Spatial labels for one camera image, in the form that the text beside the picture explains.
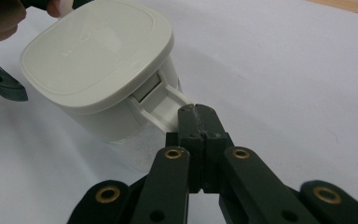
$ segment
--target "black clamp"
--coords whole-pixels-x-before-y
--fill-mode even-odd
[[[0,67],[0,95],[12,101],[27,101],[28,96],[25,88]]]
[[[213,109],[179,109],[178,133],[167,133],[150,173],[131,186],[92,187],[68,223],[183,224],[188,193],[218,193],[227,223],[358,223],[358,202],[342,189],[310,181],[286,187],[249,148],[234,147]]]

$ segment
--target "white lid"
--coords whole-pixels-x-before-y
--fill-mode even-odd
[[[96,113],[135,91],[173,46],[156,11],[128,1],[96,0],[38,36],[21,55],[26,78],[74,113]]]

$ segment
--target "white table surface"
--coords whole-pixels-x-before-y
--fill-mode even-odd
[[[302,0],[141,2],[172,22],[183,92],[214,108],[237,146],[294,189],[321,179],[358,200],[358,14]],[[130,163],[143,169],[163,147],[154,129],[129,143],[135,152],[100,142],[26,81],[21,51],[53,22],[30,8],[0,42],[0,65],[30,98],[0,97],[0,223],[65,223],[91,186],[133,183],[145,172]],[[150,137],[146,153],[134,154]],[[224,223],[217,196],[189,203],[188,223]]]

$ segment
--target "human hand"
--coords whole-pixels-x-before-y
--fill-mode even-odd
[[[48,0],[47,12],[51,17],[61,16],[60,0]],[[0,41],[16,33],[18,24],[25,19],[26,11],[20,0],[0,0]]]

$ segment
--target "metal rivet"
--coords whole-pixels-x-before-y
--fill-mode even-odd
[[[315,187],[312,192],[318,199],[325,203],[339,204],[342,202],[339,194],[328,187],[318,186]]]
[[[235,149],[232,151],[232,154],[238,159],[247,159],[251,156],[251,154],[249,154],[249,152],[245,149]]]
[[[117,186],[106,186],[98,190],[95,200],[98,203],[112,203],[120,196],[120,189]]]
[[[165,157],[167,157],[168,159],[174,160],[174,159],[178,159],[181,156],[182,156],[182,152],[178,149],[170,149],[165,152]]]

